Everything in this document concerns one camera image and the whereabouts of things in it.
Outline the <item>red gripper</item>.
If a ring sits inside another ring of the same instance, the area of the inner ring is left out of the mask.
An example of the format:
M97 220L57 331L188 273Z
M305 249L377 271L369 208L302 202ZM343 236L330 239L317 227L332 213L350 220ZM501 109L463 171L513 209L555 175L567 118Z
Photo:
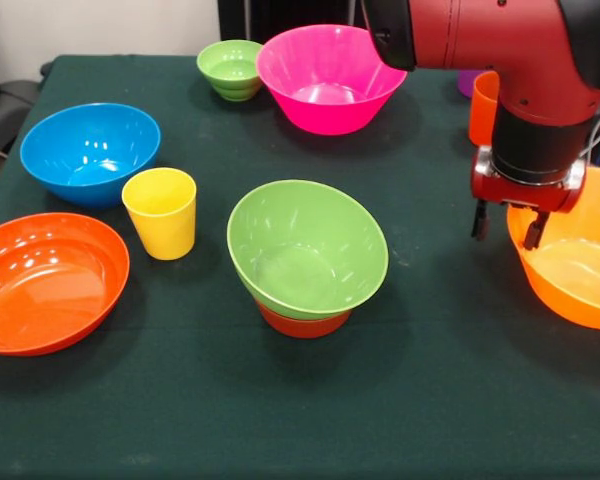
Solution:
M489 231L488 203L508 203L517 207L537 210L536 218L529 224L523 247L534 250L539 247L550 213L570 212L583 191L587 174L587 162L576 160L565 176L557 183L540 185L514 181L496 168L490 146L478 148L470 177L471 193L476 203L471 237L483 241Z

